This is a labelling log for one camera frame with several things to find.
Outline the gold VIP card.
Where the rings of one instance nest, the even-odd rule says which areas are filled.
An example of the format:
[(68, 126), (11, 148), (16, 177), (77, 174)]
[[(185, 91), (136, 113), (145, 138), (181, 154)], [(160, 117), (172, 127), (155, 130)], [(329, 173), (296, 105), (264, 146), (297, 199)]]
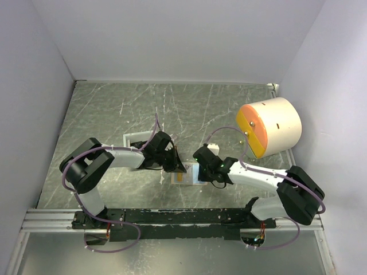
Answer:
[(185, 181), (185, 173), (177, 173), (177, 182), (183, 183)]

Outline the white card tray box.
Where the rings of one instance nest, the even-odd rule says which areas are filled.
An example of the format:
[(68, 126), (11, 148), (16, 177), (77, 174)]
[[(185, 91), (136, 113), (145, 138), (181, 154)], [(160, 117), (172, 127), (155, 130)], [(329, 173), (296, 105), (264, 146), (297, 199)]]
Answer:
[(125, 133), (123, 134), (123, 146), (131, 147), (133, 143), (146, 142), (153, 134), (153, 131)]

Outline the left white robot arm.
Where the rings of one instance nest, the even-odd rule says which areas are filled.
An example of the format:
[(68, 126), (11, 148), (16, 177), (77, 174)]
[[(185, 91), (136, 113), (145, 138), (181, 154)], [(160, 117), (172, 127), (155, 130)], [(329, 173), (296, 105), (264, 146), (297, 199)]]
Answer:
[(61, 162), (59, 170), (64, 187), (76, 194), (88, 211), (84, 213), (87, 223), (95, 229), (108, 218), (97, 184), (109, 168), (187, 172), (172, 137), (163, 131), (125, 134), (122, 147), (108, 146), (95, 137), (87, 139)]

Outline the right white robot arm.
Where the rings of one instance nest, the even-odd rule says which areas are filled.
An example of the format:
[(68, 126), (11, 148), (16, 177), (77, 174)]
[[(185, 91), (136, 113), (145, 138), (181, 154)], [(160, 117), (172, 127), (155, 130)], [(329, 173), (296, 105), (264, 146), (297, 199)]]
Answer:
[(270, 218), (287, 217), (302, 225), (310, 225), (316, 214), (323, 213), (325, 193), (300, 167), (277, 170), (254, 166), (240, 159), (220, 159), (208, 145), (194, 154), (199, 164), (198, 178), (204, 182), (224, 185), (243, 184), (274, 194), (273, 197), (253, 198), (243, 214), (244, 223), (251, 228)]

